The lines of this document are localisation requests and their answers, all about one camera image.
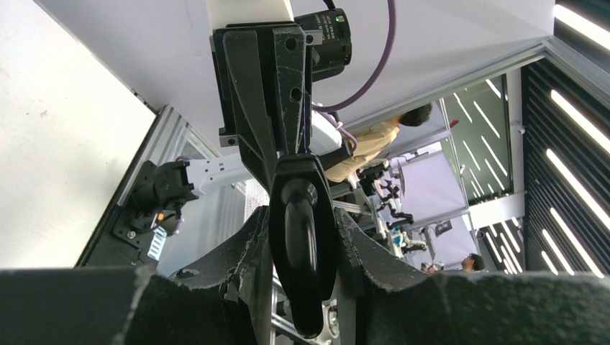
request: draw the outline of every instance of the white wall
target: white wall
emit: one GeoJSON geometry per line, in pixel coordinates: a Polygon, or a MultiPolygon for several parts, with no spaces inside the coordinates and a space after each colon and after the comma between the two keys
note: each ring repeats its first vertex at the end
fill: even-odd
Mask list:
{"type": "MultiPolygon", "coordinates": [[[[173,104],[215,147],[222,127],[203,0],[36,0],[153,106],[173,104]]],[[[323,1],[292,0],[294,14],[323,1]]],[[[376,66],[387,33],[384,1],[336,0],[352,29],[346,71],[314,86],[333,104],[376,66]]],[[[552,34],[553,0],[396,0],[399,32],[388,67],[341,113],[347,124],[531,47],[552,34]]],[[[223,149],[222,153],[231,152],[223,149]]]]}
{"type": "Polygon", "coordinates": [[[76,263],[153,120],[32,1],[0,1],[0,268],[76,263]]]}
{"type": "MultiPolygon", "coordinates": [[[[436,255],[434,261],[447,265],[448,270],[456,269],[455,265],[461,262],[470,253],[476,253],[476,245],[462,217],[451,219],[452,229],[436,237],[434,230],[430,229],[430,239],[434,245],[436,255]]],[[[423,262],[431,262],[429,251],[417,251],[412,255],[412,261],[416,268],[420,268],[423,262]]]]}
{"type": "MultiPolygon", "coordinates": [[[[402,169],[405,180],[402,207],[404,212],[413,214],[415,221],[466,207],[460,185],[442,152],[419,158],[402,169]]],[[[381,216],[392,219],[387,209],[381,212],[381,216]]]]}

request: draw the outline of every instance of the person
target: person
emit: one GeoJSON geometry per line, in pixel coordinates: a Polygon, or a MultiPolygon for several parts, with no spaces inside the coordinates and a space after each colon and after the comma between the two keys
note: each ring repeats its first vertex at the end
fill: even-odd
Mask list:
{"type": "Polygon", "coordinates": [[[354,135],[358,147],[352,157],[326,170],[326,177],[331,183],[341,183],[358,169],[375,159],[383,149],[391,144],[398,135],[399,125],[407,127],[421,126],[430,119],[432,105],[427,104],[394,119],[383,121],[369,129],[354,135]]]}
{"type": "Polygon", "coordinates": [[[462,270],[465,272],[477,272],[485,269],[485,260],[479,254],[469,254],[462,260],[462,270]]]}

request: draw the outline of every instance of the black hair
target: black hair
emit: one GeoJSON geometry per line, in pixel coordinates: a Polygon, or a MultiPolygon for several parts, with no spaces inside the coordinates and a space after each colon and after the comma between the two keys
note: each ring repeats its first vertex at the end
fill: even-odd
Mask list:
{"type": "Polygon", "coordinates": [[[430,113],[432,113],[431,103],[426,104],[425,106],[420,106],[417,109],[407,111],[403,116],[401,116],[399,123],[407,127],[421,126],[424,122],[430,120],[430,113]]]}
{"type": "Polygon", "coordinates": [[[473,260],[473,270],[482,271],[485,269],[485,260],[479,254],[471,254],[470,258],[473,260]]]}

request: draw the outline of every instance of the purple cable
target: purple cable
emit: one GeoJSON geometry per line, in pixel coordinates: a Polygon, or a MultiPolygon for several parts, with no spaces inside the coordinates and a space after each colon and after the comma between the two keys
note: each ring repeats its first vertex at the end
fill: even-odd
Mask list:
{"type": "Polygon", "coordinates": [[[388,0],[388,14],[389,14],[389,28],[388,28],[388,38],[386,39],[386,47],[383,49],[383,54],[381,55],[381,59],[379,60],[379,64],[373,71],[373,74],[366,81],[364,86],[360,88],[353,96],[349,97],[345,101],[335,104],[334,106],[315,106],[311,107],[313,110],[318,111],[320,113],[330,113],[332,111],[339,111],[347,106],[352,105],[356,102],[360,97],[362,97],[368,89],[373,86],[373,84],[377,81],[377,78],[381,75],[381,72],[386,67],[388,63],[388,59],[390,58],[390,53],[392,52],[392,47],[394,46],[394,38],[396,37],[396,3],[394,0],[388,0]]]}
{"type": "Polygon", "coordinates": [[[334,120],[334,117],[330,116],[330,114],[320,112],[320,111],[318,111],[318,114],[322,115],[328,122],[330,122],[330,124],[334,128],[339,130],[339,132],[341,134],[345,135],[349,140],[351,140],[354,143],[354,147],[352,147],[352,155],[353,155],[354,152],[356,151],[356,148],[358,147],[358,141],[356,140],[356,138],[351,133],[346,131],[345,128],[339,127],[339,124],[334,120]]]}

